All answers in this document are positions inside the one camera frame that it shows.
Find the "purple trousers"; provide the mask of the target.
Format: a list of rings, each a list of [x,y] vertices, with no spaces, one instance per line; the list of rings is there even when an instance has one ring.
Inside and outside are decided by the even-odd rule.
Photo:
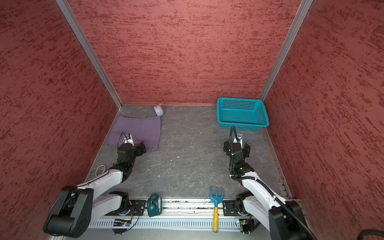
[[[116,147],[123,143],[123,135],[131,134],[135,145],[144,142],[147,149],[156,150],[161,137],[161,117],[118,117],[108,136],[107,145]]]

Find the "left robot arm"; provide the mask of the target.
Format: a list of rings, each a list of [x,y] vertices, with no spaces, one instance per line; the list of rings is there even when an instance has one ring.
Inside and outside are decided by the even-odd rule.
[[[117,149],[117,163],[105,173],[86,183],[62,188],[44,223],[44,233],[78,238],[91,223],[109,213],[133,216],[136,209],[128,193],[109,190],[129,177],[136,157],[146,151],[143,141],[135,146],[127,140]]]

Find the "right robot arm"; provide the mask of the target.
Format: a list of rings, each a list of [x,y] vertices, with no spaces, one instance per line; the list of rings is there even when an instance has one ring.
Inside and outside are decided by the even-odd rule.
[[[250,146],[234,141],[224,143],[230,157],[230,177],[238,181],[246,192],[237,196],[236,211],[252,215],[270,233],[272,240],[314,240],[300,205],[287,200],[264,183],[255,170],[245,162]]]

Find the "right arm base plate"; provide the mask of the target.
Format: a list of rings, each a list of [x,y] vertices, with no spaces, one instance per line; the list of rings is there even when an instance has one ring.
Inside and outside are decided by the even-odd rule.
[[[240,216],[237,208],[236,200],[223,200],[223,213],[226,217],[238,217]]]

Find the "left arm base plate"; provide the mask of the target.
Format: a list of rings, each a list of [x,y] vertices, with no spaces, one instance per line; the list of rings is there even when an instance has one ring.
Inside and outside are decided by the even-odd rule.
[[[130,200],[131,202],[131,209],[128,211],[126,215],[119,215],[118,211],[110,212],[105,215],[107,216],[113,216],[116,218],[127,218],[132,216],[132,211],[134,211],[134,216],[140,216],[142,217],[144,215],[144,212],[146,211],[147,201],[146,200]]]

